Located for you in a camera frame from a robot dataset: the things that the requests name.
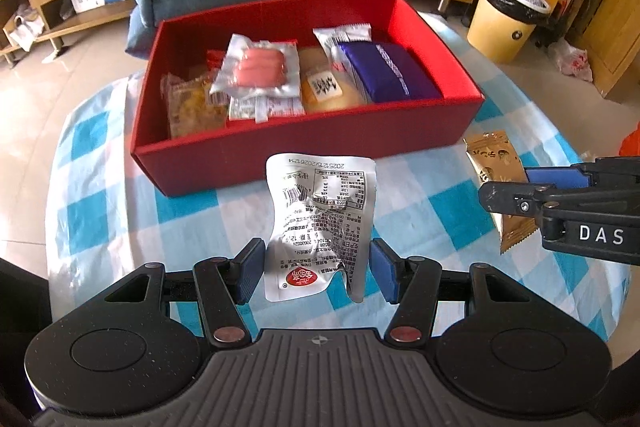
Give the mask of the gold snack packet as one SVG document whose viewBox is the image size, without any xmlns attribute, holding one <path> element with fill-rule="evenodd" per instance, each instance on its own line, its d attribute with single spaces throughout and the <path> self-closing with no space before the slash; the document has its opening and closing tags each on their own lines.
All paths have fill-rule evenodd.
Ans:
<svg viewBox="0 0 640 427">
<path fill-rule="evenodd" d="M 463 142 L 480 184 L 489 181 L 527 182 L 520 156 L 504 130 L 469 135 Z M 533 218 L 495 212 L 490 215 L 499 235 L 500 254 L 537 230 Z"/>
</svg>

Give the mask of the red white snack packet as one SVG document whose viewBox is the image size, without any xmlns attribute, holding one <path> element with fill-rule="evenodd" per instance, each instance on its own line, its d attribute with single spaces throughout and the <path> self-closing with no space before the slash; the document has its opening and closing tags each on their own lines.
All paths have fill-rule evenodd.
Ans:
<svg viewBox="0 0 640 427">
<path fill-rule="evenodd" d="M 300 98 L 230 98 L 229 120 L 254 120 L 257 124 L 273 118 L 303 116 L 303 108 Z"/>
</svg>

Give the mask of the purple wafer biscuit packet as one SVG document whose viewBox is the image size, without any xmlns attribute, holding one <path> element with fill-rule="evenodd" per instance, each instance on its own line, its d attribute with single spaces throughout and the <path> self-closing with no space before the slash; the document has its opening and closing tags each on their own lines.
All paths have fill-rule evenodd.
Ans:
<svg viewBox="0 0 640 427">
<path fill-rule="evenodd" d="M 374 103 L 436 100 L 442 92 L 409 52 L 395 43 L 340 42 L 340 57 Z"/>
</svg>

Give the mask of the sausage vacuum pack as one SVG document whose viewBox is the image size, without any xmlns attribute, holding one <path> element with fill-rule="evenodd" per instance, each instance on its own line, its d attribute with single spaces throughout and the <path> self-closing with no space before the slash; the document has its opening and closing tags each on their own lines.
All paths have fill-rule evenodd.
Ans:
<svg viewBox="0 0 640 427">
<path fill-rule="evenodd" d="M 296 40 L 250 40 L 233 34 L 209 94 L 229 98 L 298 98 L 299 56 Z"/>
</svg>

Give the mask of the white plastic bag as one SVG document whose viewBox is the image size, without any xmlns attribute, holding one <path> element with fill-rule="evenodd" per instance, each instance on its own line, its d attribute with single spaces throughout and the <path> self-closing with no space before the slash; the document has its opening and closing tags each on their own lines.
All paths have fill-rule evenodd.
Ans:
<svg viewBox="0 0 640 427">
<path fill-rule="evenodd" d="M 593 82 L 593 73 L 586 50 L 578 49 L 561 38 L 548 46 L 547 54 L 561 74 Z"/>
</svg>

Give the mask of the blue checkered tablecloth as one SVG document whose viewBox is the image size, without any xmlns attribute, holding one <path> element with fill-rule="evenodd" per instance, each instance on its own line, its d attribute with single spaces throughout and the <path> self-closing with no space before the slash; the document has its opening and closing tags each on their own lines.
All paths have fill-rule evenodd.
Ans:
<svg viewBox="0 0 640 427">
<path fill-rule="evenodd" d="M 538 106 L 440 17 L 421 14 L 480 83 L 486 101 L 469 133 L 506 130 L 525 167 L 580 159 Z M 68 115 L 52 160 L 44 228 L 53 320 L 145 262 L 191 272 L 210 255 L 234 257 L 252 237 L 268 241 L 273 205 L 260 179 L 188 196 L 160 193 L 129 153 L 144 69 L 115 80 Z M 376 161 L 372 236 L 400 257 L 425 256 L 446 270 L 487 262 L 608 340 L 620 321 L 630 268 L 545 251 L 540 235 L 499 253 L 491 217 L 478 203 L 477 176 L 463 144 Z M 239 311 L 259 329 L 377 327 L 394 312 L 366 275 L 362 303 L 346 295 L 342 274 L 322 293 L 270 303 L 264 279 Z"/>
</svg>

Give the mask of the yellow trash bin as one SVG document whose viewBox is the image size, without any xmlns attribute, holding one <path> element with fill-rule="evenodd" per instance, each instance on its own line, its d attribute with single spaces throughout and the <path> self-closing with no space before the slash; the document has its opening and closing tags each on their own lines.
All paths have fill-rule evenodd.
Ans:
<svg viewBox="0 0 640 427">
<path fill-rule="evenodd" d="M 491 62 L 506 64 L 550 13 L 546 0 L 478 0 L 466 40 Z"/>
</svg>

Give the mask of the clear bag fried snack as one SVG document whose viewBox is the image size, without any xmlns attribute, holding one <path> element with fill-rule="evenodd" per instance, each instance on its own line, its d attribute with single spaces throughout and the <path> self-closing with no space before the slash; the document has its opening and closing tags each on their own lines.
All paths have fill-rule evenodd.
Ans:
<svg viewBox="0 0 640 427">
<path fill-rule="evenodd" d="M 171 139 L 222 129 L 228 119 L 227 93 L 210 94 L 217 69 L 206 70 L 191 80 L 166 74 L 160 80 L 160 96 L 166 105 Z"/>
</svg>

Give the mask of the red cardboard box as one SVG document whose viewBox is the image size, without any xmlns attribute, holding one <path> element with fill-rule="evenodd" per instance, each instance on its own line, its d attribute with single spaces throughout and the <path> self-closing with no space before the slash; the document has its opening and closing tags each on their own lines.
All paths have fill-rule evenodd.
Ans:
<svg viewBox="0 0 640 427">
<path fill-rule="evenodd" d="M 171 138 L 160 80 L 202 65 L 232 35 L 310 46 L 321 27 L 368 23 L 375 40 L 405 48 L 442 94 Z M 142 82 L 130 155 L 170 197 L 256 181 L 277 153 L 380 158 L 456 143 L 485 98 L 444 40 L 406 0 L 264 0 L 164 20 Z"/>
</svg>

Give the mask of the bread bun in wrapper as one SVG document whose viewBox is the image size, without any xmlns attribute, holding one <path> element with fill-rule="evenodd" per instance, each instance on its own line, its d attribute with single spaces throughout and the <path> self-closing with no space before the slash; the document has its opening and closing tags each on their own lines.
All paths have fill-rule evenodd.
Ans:
<svg viewBox="0 0 640 427">
<path fill-rule="evenodd" d="M 352 76 L 337 69 L 320 46 L 298 51 L 300 99 L 306 114 L 333 112 L 363 106 L 367 100 Z"/>
</svg>

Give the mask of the silver white snack packet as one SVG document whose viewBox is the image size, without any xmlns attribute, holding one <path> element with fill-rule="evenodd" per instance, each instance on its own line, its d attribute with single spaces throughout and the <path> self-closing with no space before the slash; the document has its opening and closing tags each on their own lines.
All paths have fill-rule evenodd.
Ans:
<svg viewBox="0 0 640 427">
<path fill-rule="evenodd" d="M 363 23 L 330 28 L 314 28 L 312 32 L 334 70 L 344 69 L 341 52 L 338 49 L 340 43 L 371 40 L 371 25 Z"/>
</svg>

